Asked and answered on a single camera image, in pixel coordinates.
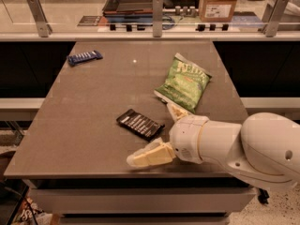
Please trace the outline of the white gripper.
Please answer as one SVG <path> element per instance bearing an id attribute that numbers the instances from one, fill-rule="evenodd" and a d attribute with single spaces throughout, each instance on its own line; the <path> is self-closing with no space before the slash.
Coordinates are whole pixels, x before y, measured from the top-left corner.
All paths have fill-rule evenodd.
<path id="1" fill-rule="evenodd" d="M 157 138 L 127 157 L 131 167 L 145 168 L 171 163 L 176 157 L 183 161 L 201 164 L 203 160 L 198 151 L 199 134 L 209 118 L 190 115 L 185 109 L 167 104 L 172 120 L 176 122 L 170 132 L 170 143 Z"/>

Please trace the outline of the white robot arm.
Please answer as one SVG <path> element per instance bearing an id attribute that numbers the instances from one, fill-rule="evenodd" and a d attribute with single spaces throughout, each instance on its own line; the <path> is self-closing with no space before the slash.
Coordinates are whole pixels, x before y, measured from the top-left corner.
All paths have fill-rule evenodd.
<path id="1" fill-rule="evenodd" d="M 249 116 L 244 123 L 213 121 L 179 106 L 167 105 L 172 116 L 168 142 L 157 138 L 127 157 L 136 168 L 186 162 L 217 164 L 256 188 L 279 190 L 300 183 L 300 126 L 270 112 Z"/>

